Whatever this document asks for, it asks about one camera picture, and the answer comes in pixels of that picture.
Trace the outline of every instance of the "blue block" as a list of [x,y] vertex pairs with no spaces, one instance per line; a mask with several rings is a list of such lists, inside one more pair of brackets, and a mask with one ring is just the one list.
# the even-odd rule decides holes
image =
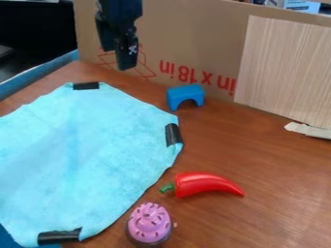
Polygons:
[[176,111],[178,106],[186,101],[194,100],[201,107],[204,103],[204,91],[198,84],[172,87],[166,91],[166,103],[171,111]]

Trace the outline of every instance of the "wooden panel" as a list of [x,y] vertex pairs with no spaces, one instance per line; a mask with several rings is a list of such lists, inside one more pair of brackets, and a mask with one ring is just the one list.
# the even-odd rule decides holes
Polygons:
[[[75,62],[1,102],[0,116],[66,81],[92,80],[167,110],[164,86]],[[178,227],[165,248],[331,247],[330,142],[285,131],[289,120],[280,116],[211,98],[202,108],[187,103],[175,114],[183,151],[135,204],[158,202],[169,210]],[[209,193],[178,200],[160,194],[158,188],[181,171],[218,173],[246,197]],[[133,248],[124,234],[130,211],[99,235],[63,247]]]
[[251,16],[235,102],[331,128],[331,28]]

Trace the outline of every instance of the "table surface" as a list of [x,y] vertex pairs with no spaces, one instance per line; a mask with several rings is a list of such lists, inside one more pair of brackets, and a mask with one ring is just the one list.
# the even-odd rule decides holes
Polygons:
[[[74,62],[0,103],[0,116],[66,81],[105,81],[167,110],[166,87],[95,65]],[[331,143],[284,129],[288,119],[206,98],[185,103],[179,117],[184,148],[173,167],[135,204],[159,202],[177,223],[166,248],[331,246]],[[160,186],[181,171],[211,171],[240,185],[245,198],[206,193],[186,199]],[[108,229],[64,248],[133,247],[124,234],[127,212]]]

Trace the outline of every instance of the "cardboard wall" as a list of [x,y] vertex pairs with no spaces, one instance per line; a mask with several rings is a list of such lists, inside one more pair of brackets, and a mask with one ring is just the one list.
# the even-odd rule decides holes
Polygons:
[[[94,1],[75,0],[79,59],[115,69],[103,53]],[[249,16],[331,26],[331,17],[225,0],[143,0],[137,22],[139,63],[128,74],[168,85],[200,83],[206,93],[233,99]]]

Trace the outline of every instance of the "toy pepper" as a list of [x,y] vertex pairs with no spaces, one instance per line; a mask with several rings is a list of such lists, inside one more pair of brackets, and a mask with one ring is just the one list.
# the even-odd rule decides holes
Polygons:
[[173,182],[160,189],[161,193],[174,190],[177,198],[184,198],[202,192],[221,191],[238,196],[244,196],[244,192],[234,183],[211,173],[184,172],[176,174]]

